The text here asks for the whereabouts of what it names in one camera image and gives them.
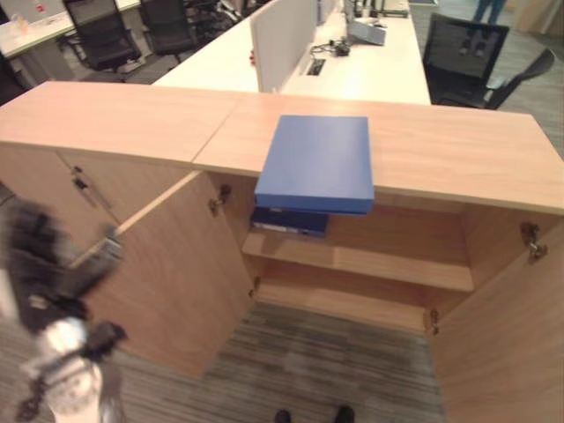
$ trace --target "blue folder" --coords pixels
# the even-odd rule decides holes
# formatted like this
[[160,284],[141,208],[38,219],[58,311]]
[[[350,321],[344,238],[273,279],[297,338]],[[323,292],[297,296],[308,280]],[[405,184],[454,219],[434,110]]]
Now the blue folder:
[[302,212],[369,213],[374,187],[368,119],[281,116],[255,202]]
[[256,207],[250,217],[253,227],[319,237],[325,236],[328,220],[329,216],[321,213],[282,211],[262,207]]

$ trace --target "open cabinet door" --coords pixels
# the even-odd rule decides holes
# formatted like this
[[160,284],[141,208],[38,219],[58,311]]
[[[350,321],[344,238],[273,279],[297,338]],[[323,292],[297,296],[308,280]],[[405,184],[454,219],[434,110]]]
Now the open cabinet door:
[[541,243],[547,256],[519,257],[431,339],[449,423],[564,421],[564,225]]
[[98,320],[120,324],[124,347],[201,375],[252,304],[251,278],[207,174],[193,172],[120,228],[123,261],[92,293]]

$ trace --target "white desk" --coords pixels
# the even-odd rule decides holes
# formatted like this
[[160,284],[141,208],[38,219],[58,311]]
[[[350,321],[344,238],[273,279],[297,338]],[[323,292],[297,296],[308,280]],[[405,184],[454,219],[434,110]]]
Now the white desk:
[[[331,99],[431,104],[411,17],[381,18],[387,28],[384,46],[354,44],[347,57],[316,54],[327,59],[319,76],[307,75],[308,58],[280,91]],[[314,45],[346,35],[345,17],[336,9],[315,33]]]
[[[132,7],[137,7],[139,0],[117,0],[117,5],[120,11],[126,11]],[[4,57],[14,57],[74,28],[71,17],[66,11],[51,18],[54,21],[49,25],[45,25],[42,20],[32,23],[25,35],[19,33],[15,28],[11,28],[10,22],[0,25],[0,51],[2,51]]]
[[[352,46],[348,57],[326,58],[321,75],[305,75],[304,53],[280,93],[332,99],[372,100],[411,104],[431,103],[411,18],[382,18],[388,26],[385,46]],[[345,35],[345,18],[338,7],[317,27],[314,44]],[[223,33],[190,59],[155,82],[160,86],[231,90],[256,93],[256,70],[249,63],[252,49],[250,19]]]
[[[119,10],[124,12],[137,7],[139,0],[117,0],[117,5]],[[141,27],[141,19],[137,13],[128,13],[123,17],[134,27],[133,36],[142,53],[148,52],[142,35],[135,30]],[[48,20],[52,22],[48,25],[45,20],[30,24],[25,34],[14,28],[12,23],[1,25],[0,51],[7,58],[17,59],[12,60],[14,68],[26,72],[26,77],[32,83],[40,84],[49,79],[72,80],[74,73],[54,40],[55,37],[74,29],[71,17],[65,11],[49,17]]]
[[258,93],[255,67],[249,60],[252,49],[250,19],[246,18],[154,84]]

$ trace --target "cabinet countertop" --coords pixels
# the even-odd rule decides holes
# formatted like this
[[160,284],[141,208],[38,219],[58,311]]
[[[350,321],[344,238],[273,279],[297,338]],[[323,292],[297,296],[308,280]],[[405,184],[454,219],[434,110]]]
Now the cabinet countertop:
[[0,141],[257,176],[279,116],[291,114],[367,116],[376,191],[564,214],[564,162],[530,115],[47,82],[0,108]]

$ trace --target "floor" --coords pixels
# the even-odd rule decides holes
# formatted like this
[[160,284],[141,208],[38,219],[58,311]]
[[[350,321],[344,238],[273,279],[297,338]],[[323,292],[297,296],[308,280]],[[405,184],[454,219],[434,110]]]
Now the floor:
[[[475,3],[441,0],[439,7],[413,6],[420,46],[425,45],[430,13],[467,18]],[[510,18],[504,13],[501,23]],[[495,73],[521,71],[543,45],[557,48],[561,41],[511,33]],[[171,58],[152,57],[129,81],[150,84],[173,64]],[[532,113],[564,157],[563,66],[557,62],[549,74],[523,84],[503,109]],[[87,80],[112,78],[82,72]],[[0,230],[8,195],[0,188]],[[26,396],[18,366],[33,354],[27,334],[0,320],[1,423],[13,421],[15,404]],[[330,423],[341,404],[353,406],[359,423],[445,421],[423,337],[287,308],[255,306],[201,381],[122,352],[115,360],[123,370],[123,400],[131,423],[268,423],[281,407],[293,412],[295,423]],[[43,410],[36,421],[52,418]]]

